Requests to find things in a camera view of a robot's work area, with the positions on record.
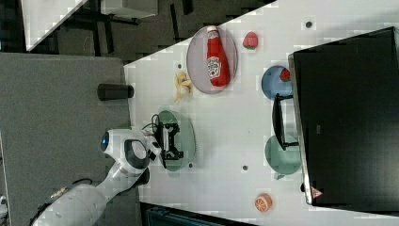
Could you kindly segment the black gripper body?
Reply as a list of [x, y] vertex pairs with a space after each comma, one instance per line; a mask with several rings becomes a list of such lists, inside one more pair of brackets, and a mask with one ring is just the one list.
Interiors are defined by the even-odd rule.
[[156, 129], [156, 137], [161, 146], [161, 157], [163, 160], [179, 160], [184, 157], [184, 153], [175, 146], [175, 136], [180, 132], [177, 123], [159, 122]]

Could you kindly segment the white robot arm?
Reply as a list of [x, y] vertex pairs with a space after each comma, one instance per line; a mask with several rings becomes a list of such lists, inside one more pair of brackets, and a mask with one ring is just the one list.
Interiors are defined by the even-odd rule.
[[94, 226], [120, 193], [150, 181], [152, 161], [184, 156], [175, 145], [180, 132], [179, 123], [162, 121], [104, 132], [100, 149], [112, 163], [102, 180], [95, 185], [79, 181], [60, 188], [39, 208], [29, 226]]

